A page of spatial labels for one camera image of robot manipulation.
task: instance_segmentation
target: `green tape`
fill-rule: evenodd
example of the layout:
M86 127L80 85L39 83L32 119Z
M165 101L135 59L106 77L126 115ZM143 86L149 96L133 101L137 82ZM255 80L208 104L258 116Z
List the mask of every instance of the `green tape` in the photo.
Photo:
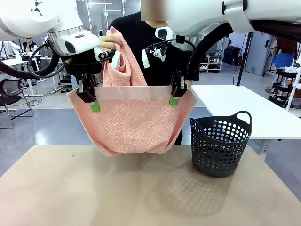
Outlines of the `green tape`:
M177 106L179 103L179 99L178 98L174 98L173 96L170 97L170 100L169 100L169 104L172 105L172 106Z
M99 106L97 100L94 101L94 104L91 105L91 108L92 108L93 112L100 112L100 106Z

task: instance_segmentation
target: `laundry basket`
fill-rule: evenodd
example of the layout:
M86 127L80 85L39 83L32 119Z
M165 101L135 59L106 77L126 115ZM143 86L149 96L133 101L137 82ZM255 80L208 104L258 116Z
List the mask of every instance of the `laundry basket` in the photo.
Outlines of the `laundry basket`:
M238 119L246 113L250 124ZM232 116L191 119L192 162L209 176L224 178L234 173L252 132L252 117L240 111Z

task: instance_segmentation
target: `office chair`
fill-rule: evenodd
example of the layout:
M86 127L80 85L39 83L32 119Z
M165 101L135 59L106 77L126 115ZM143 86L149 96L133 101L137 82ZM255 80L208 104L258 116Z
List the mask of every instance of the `office chair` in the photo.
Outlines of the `office chair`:
M19 115L11 115L9 112L8 106L21 100L22 97L19 96L19 94L21 94L21 93L22 93L25 101L27 102L29 109ZM0 113L6 112L6 114L9 116L11 124L12 124L11 127L5 127L5 128L0 128L0 129L13 129L14 128L13 119L15 119L17 117L33 117L32 109L30 108L30 105L24 96L23 90L21 89L21 79L18 79L18 80L4 79L4 80L2 80L0 82L0 95L1 95L0 96L0 106L5 107L5 111L0 111ZM24 114L29 111L32 113L32 115L25 116Z

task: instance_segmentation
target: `textured pink fabric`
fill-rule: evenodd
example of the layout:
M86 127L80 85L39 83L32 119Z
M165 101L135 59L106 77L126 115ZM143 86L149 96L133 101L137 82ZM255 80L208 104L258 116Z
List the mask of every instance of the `textured pink fabric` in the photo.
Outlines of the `textured pink fabric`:
M177 106L171 106L171 87L146 86L140 67L122 35L114 28L110 32L123 42L121 48L116 46L122 53L122 61L118 70L106 63L106 87L95 87L101 111L92 112L90 104L84 103L76 90L70 92L68 98L90 139L105 155L165 153L176 141L196 98L188 90Z

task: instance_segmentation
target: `door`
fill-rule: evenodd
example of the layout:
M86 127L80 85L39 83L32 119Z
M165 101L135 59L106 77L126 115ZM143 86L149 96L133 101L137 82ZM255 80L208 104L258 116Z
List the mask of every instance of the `door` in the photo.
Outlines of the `door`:
M254 32L247 56L245 71L262 76L265 62L271 46L272 36L262 32Z

